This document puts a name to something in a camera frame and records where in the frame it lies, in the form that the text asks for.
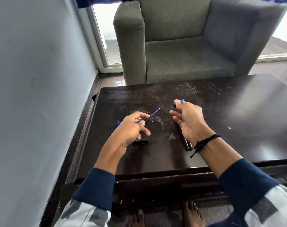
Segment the sofa armrest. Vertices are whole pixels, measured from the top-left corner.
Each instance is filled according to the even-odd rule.
[[[122,2],[113,21],[126,85],[146,84],[144,19],[139,2]]]
[[[211,0],[203,36],[247,75],[281,21],[286,4],[260,0]]]

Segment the person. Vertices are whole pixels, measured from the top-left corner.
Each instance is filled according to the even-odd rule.
[[[176,110],[170,110],[173,120],[180,124],[184,137],[191,143],[208,138],[215,133],[206,124],[202,109],[189,102],[175,100]],[[124,118],[108,138],[87,177],[71,197],[60,219],[59,226],[107,227],[111,217],[112,193],[115,173],[126,147],[140,132],[150,136],[142,120],[149,115],[135,112]],[[209,141],[199,155],[210,167],[229,197],[234,211],[217,226],[287,226],[287,188],[251,164],[229,146],[222,138]],[[193,201],[183,203],[185,227],[205,227],[202,213]],[[144,227],[144,213],[138,211],[129,227]]]

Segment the person's left hand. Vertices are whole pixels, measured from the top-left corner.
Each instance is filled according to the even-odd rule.
[[[143,120],[135,122],[136,119],[141,117]],[[136,139],[141,139],[142,131],[147,136],[151,135],[151,132],[145,128],[145,119],[149,118],[150,115],[143,112],[135,112],[129,116],[126,116],[120,125],[115,129],[112,135],[109,137],[107,142],[115,143],[118,145],[122,156],[126,153],[126,147],[134,142]]]

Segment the person's right hand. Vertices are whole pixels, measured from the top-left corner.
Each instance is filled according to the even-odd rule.
[[[182,129],[183,136],[193,144],[206,139],[214,134],[204,121],[202,108],[192,103],[184,101],[180,103],[179,99],[174,100],[176,110],[181,113],[170,110],[173,120],[177,122]]]

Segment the tabletop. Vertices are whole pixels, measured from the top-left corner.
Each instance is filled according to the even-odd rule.
[[[169,115],[174,99],[202,107],[206,123],[253,163],[287,161],[287,86],[270,74],[232,76],[102,88],[96,96],[76,180],[95,164],[116,121],[135,111],[152,114],[149,143],[129,145],[116,180],[209,172],[193,151],[186,151]]]

